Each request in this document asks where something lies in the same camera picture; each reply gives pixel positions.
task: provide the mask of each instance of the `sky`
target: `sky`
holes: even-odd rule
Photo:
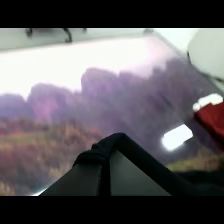
[[[125,70],[144,76],[155,65],[164,69],[164,62],[172,57],[172,50],[153,36],[2,52],[0,94],[20,94],[26,99],[37,83],[79,91],[87,68],[107,69],[116,74]]]

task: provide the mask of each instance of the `red object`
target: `red object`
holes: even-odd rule
[[[195,113],[195,118],[222,143],[224,150],[224,103],[206,105]]]

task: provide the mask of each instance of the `projected image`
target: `projected image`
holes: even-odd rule
[[[178,149],[161,143],[214,88],[154,36],[2,53],[0,74],[0,195],[47,188],[115,132],[173,170],[215,155],[191,127]]]

